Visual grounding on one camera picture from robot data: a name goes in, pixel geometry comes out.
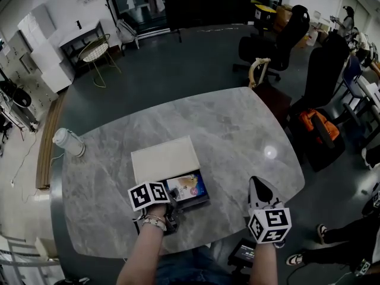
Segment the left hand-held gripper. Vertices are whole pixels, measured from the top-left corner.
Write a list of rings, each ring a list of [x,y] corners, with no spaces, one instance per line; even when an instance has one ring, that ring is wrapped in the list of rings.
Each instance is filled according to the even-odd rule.
[[[142,225],[147,223],[158,226],[164,235],[170,235],[178,230],[178,188],[168,191],[161,182],[143,182],[129,189],[128,195],[133,211],[139,212],[139,216],[132,219],[137,234],[140,233],[139,221]],[[153,214],[151,207],[154,205],[165,205],[165,214],[163,216]]]

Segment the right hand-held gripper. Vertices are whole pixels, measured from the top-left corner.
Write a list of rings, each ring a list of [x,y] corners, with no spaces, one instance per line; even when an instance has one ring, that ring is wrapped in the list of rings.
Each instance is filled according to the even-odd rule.
[[[257,209],[258,199],[267,204],[271,204],[273,200],[276,202]],[[256,176],[249,179],[248,205],[250,219],[247,227],[256,243],[271,243],[275,248],[282,248],[292,228],[289,208],[282,201],[278,201],[277,197],[274,198],[272,190],[264,180]]]

